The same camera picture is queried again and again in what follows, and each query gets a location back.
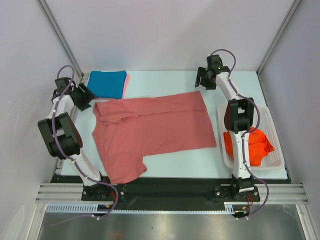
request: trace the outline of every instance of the white work surface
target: white work surface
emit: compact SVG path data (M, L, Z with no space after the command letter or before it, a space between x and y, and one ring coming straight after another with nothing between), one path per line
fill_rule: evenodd
M228 168L222 159L217 125L218 106L227 101L222 91L218 87L216 90L205 90L202 86L195 88L196 71L128 71L127 73L131 77L125 98L160 97L201 91L217 143L217 147L213 148L145 156L143 162L147 171L141 177L231 178L232 169ZM253 97L257 104L266 105L256 72L235 71L232 76L246 96ZM96 126L96 117L92 107L83 112L79 111L75 126L82 137L84 153L103 175L107 175L92 136ZM271 171L255 170L253 173L263 179L287 179L284 167ZM61 175L77 175L77 173L69 164L65 163Z

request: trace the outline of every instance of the pink t-shirt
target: pink t-shirt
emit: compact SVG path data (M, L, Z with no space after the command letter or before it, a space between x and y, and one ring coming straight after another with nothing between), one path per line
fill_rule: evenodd
M145 172L144 156L217 146L199 91L97 102L93 113L92 135L113 184Z

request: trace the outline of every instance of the laundry basket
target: laundry basket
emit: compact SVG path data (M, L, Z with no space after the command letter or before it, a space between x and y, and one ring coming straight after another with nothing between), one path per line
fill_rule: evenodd
M279 139L276 133L275 125L272 120L271 114L269 109L266 106L257 105L260 111L260 125L259 128L261 131L265 133L268 140L274 147L274 151L270 152L268 156L265 156L262 159L260 166L252 166L252 170L275 170L280 169L285 165L284 156L281 151ZM218 107L218 126L219 126L219 133L220 133L220 140L221 140L221 146L222 146L222 154L225 164L229 168L234 167L234 160L231 158L231 156L226 152L226 146L225 146L225 140L224 140L224 133L227 132L227 129L225 127L224 118L226 113L227 104L221 104ZM256 126L258 121L258 115L256 109L254 109L253 114L253 127Z

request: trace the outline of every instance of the blue towel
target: blue towel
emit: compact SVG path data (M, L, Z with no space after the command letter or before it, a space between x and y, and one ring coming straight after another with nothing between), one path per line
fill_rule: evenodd
M87 87L98 98L121 99L126 77L126 71L92 71Z

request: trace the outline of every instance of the white wall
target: white wall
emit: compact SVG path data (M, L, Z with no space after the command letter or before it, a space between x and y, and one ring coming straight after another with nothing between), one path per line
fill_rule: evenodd
M37 122L51 109L54 79L65 64L35 0L0 1L0 239L15 209L25 205L22 239L39 185L53 171Z
M293 0L47 2L84 72L196 70L218 48L256 71Z
M320 224L320 1L305 0L261 82L294 182Z

